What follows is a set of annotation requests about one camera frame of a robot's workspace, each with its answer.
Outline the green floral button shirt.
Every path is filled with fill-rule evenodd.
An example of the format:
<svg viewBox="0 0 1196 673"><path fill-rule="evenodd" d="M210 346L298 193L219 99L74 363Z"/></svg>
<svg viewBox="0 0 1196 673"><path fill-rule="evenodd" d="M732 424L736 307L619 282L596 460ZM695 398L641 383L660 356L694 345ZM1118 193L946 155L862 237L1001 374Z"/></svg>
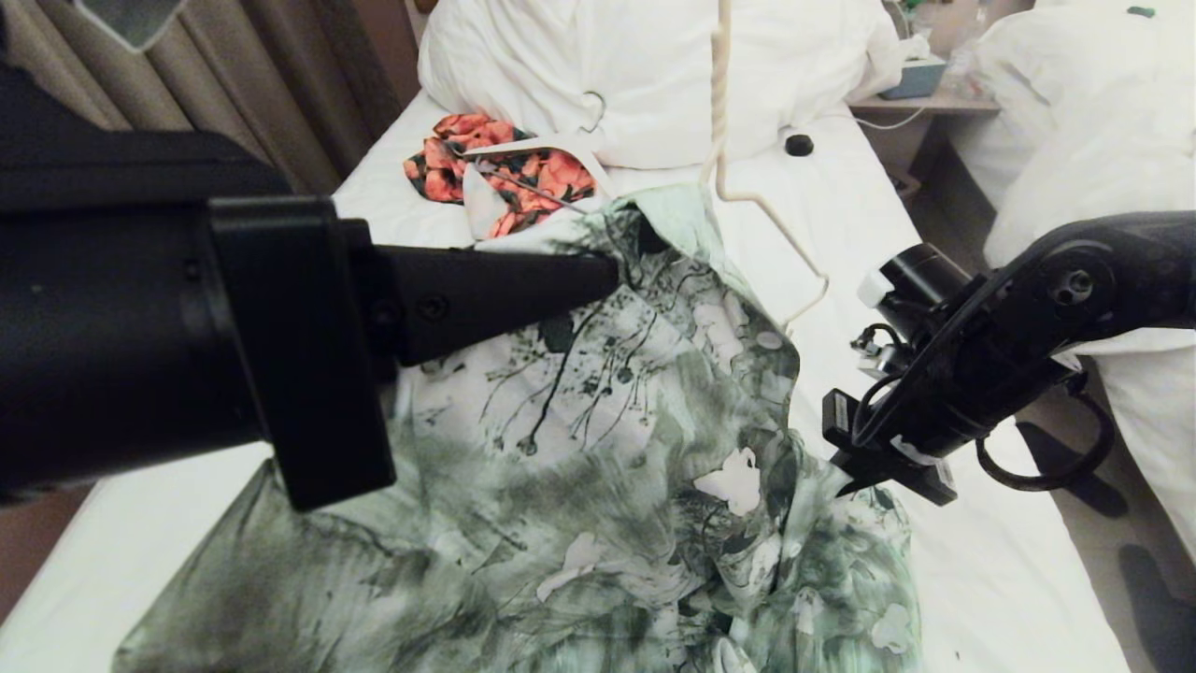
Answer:
<svg viewBox="0 0 1196 673"><path fill-rule="evenodd" d="M495 241L602 302L399 377L397 481L299 514L266 463L112 673L921 673L910 525L789 423L799 351L709 197Z"/></svg>

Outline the white plastic hanger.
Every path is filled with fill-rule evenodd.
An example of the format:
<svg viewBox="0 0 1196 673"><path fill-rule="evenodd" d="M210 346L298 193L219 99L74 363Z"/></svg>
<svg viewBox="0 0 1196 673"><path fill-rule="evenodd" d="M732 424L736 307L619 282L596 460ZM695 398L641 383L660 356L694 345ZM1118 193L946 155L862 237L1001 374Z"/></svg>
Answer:
<svg viewBox="0 0 1196 673"><path fill-rule="evenodd" d="M547 134L547 136L535 136L490 145L487 148L466 149L463 153L463 158L513 157L513 154L533 152L533 149L562 149L569 157L576 158L576 161L590 172L598 192L612 200L617 198L622 192L620 192L620 188L616 186L602 163L598 161L598 157L594 157L593 140L592 131L582 127L579 131L570 134Z"/></svg>

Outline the orange floral garment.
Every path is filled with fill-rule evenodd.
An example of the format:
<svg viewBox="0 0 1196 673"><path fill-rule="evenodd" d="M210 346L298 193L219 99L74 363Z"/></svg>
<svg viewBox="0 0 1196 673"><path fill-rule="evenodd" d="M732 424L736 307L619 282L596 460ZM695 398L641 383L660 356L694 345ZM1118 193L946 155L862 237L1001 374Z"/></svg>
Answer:
<svg viewBox="0 0 1196 673"><path fill-rule="evenodd" d="M440 120L422 149L403 163L405 178L432 203L463 206L477 241L515 233L547 221L557 210L598 194L598 181L568 149L505 149L478 157L476 149L531 139L508 121L484 114Z"/></svg>

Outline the black slipper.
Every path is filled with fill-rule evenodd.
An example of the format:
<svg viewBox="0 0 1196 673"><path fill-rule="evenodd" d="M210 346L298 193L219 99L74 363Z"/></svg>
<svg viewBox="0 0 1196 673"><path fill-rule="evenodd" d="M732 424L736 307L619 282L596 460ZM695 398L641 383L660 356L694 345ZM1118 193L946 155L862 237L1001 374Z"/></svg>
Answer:
<svg viewBox="0 0 1196 673"><path fill-rule="evenodd" d="M1118 563L1133 626L1155 673L1196 673L1196 605L1171 596L1145 547L1119 547Z"/></svg>
<svg viewBox="0 0 1196 673"><path fill-rule="evenodd" d="M1035 467L1039 473L1060 472L1070 463L1080 459L1079 451L1072 449L1062 440L1055 438L1033 422L1015 422L1015 428L1029 446L1030 455L1035 461ZM1072 482L1068 487L1051 491L1052 495L1070 494L1090 510L1097 512L1106 519L1119 519L1129 514L1129 503L1111 482L1099 477L1096 472L1084 476Z"/></svg>

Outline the neighbouring bed white sheet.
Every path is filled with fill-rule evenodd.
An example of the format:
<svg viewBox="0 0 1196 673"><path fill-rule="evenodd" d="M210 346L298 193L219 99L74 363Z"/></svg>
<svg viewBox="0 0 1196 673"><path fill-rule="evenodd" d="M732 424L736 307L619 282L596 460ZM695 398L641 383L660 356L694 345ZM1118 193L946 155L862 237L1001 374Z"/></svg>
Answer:
<svg viewBox="0 0 1196 673"><path fill-rule="evenodd" d="M1196 334L1145 329L1088 345L1127 449L1196 563Z"/></svg>

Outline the white pillow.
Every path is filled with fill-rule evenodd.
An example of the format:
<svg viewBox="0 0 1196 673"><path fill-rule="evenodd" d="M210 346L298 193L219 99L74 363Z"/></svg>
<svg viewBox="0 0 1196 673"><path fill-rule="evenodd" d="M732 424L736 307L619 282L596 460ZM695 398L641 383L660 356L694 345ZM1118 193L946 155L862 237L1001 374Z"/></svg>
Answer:
<svg viewBox="0 0 1196 673"><path fill-rule="evenodd" d="M881 0L730 0L731 159L901 81ZM452 112L587 134L602 165L700 165L718 0L439 0L419 78Z"/></svg>

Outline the bed with white sheet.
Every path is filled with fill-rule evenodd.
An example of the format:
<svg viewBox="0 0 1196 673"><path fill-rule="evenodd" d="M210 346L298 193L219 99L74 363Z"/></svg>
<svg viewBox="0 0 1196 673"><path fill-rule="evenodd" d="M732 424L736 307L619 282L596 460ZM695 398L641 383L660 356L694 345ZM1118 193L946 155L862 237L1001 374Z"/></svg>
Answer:
<svg viewBox="0 0 1196 673"><path fill-rule="evenodd" d="M460 212L419 198L399 166L444 115L417 94L338 189L338 209L366 218L384 241L452 244ZM793 422L812 432L829 388L861 394L868 384L848 349L875 319L856 286L919 233L846 108L806 131L812 157L769 149L732 165L730 181L781 209L832 273L832 293L794 332L803 405ZM0 673L108 673L126 635L266 455L266 446L248 446L94 485L0 623ZM890 489L910 516L925 673L1131 673L1051 495L995 484L968 452L951 469L962 491L953 504Z"/></svg>

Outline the wooden nightstand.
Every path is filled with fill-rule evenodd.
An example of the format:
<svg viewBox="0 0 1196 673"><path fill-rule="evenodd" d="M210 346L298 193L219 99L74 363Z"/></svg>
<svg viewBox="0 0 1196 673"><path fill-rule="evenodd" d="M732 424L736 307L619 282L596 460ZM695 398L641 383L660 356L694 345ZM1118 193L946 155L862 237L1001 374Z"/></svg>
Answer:
<svg viewBox="0 0 1196 673"><path fill-rule="evenodd" d="M881 165L909 172L923 146L938 143L934 136L948 120L991 118L1000 106L994 100L970 100L940 90L930 97L908 100L883 100L872 94L849 104L848 110L862 127Z"/></svg>

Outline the white crumpled duvet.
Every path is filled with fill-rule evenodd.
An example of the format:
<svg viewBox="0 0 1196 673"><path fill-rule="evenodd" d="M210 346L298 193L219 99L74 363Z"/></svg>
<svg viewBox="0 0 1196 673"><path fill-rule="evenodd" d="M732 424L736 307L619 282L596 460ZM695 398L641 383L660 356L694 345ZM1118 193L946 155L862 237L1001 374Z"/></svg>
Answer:
<svg viewBox="0 0 1196 673"><path fill-rule="evenodd" d="M1064 224L1196 210L1196 0L1037 0L978 39L974 77L1001 110L953 140L996 212L991 267Z"/></svg>

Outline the blue tissue box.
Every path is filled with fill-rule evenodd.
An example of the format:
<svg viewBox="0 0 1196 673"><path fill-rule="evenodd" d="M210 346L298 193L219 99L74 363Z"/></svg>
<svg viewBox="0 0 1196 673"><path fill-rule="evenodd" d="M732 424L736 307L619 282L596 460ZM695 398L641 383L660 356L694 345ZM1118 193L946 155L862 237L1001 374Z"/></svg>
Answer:
<svg viewBox="0 0 1196 673"><path fill-rule="evenodd" d="M902 68L901 82L893 88L880 91L883 100L908 100L927 98L939 88L947 68L947 61L930 54L925 59L907 60Z"/></svg>

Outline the small green plant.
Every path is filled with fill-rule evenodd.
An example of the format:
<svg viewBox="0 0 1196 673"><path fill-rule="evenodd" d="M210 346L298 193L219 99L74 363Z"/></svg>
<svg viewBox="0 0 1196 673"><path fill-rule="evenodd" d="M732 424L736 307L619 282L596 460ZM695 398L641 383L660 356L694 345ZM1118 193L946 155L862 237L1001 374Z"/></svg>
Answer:
<svg viewBox="0 0 1196 673"><path fill-rule="evenodd" d="M935 22L932 0L881 0L881 4L892 18L898 38L930 37Z"/></svg>

